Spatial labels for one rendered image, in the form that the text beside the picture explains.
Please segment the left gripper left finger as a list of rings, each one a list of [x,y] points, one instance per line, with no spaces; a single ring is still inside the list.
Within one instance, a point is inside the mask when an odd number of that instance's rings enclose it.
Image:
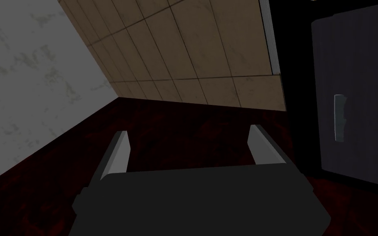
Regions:
[[[126,131],[117,131],[109,143],[89,186],[102,180],[107,174],[124,173],[128,167],[130,142]]]

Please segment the dark grey cabinet door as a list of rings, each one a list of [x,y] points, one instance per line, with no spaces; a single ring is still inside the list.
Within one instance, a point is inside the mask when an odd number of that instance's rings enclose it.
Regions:
[[[311,24],[323,170],[378,184],[378,1]],[[334,95],[347,97],[344,142]]]

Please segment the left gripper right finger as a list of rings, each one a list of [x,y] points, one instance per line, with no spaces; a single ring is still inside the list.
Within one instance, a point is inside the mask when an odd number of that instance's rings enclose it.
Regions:
[[[256,165],[293,163],[261,125],[250,126],[247,144]]]

